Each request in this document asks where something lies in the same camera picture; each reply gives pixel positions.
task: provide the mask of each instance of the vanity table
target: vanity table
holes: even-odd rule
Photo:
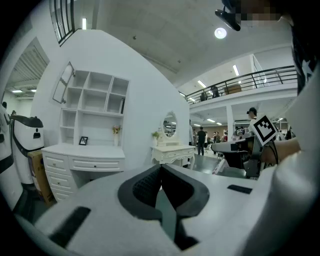
[[[120,146],[61,143],[42,148],[45,174],[57,202],[91,180],[122,172],[125,154]]]
[[[183,166],[183,159],[190,159],[192,170],[195,164],[195,146],[183,145],[177,131],[178,121],[173,111],[160,123],[157,146],[152,146],[152,164],[174,164]]]

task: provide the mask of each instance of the white curved wall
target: white curved wall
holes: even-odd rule
[[[178,119],[178,132],[188,144],[189,106],[174,86],[132,48],[101,30],[78,30],[61,47],[52,28],[49,5],[43,2],[31,14],[37,36],[49,64],[33,99],[31,116],[44,125],[44,143],[58,143],[60,106],[49,102],[59,74],[68,62],[76,70],[106,73],[130,80],[123,120],[125,167],[134,169],[151,160],[151,132],[158,129],[169,111]]]

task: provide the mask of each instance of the picture frame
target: picture frame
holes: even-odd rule
[[[82,137],[80,138],[79,145],[81,145],[81,146],[86,146],[86,145],[87,145],[87,142],[88,142],[88,137],[82,136]]]

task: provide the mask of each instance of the white cabinet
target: white cabinet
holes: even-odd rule
[[[125,154],[121,147],[57,144],[42,149],[45,174],[53,195],[61,201],[93,177],[122,172]]]

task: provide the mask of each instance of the railing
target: railing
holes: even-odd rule
[[[74,0],[50,0],[50,13],[56,39],[61,46],[74,32]]]
[[[297,81],[295,66],[283,66],[240,75],[208,86],[185,96],[192,105],[213,98],[269,86],[283,85]]]

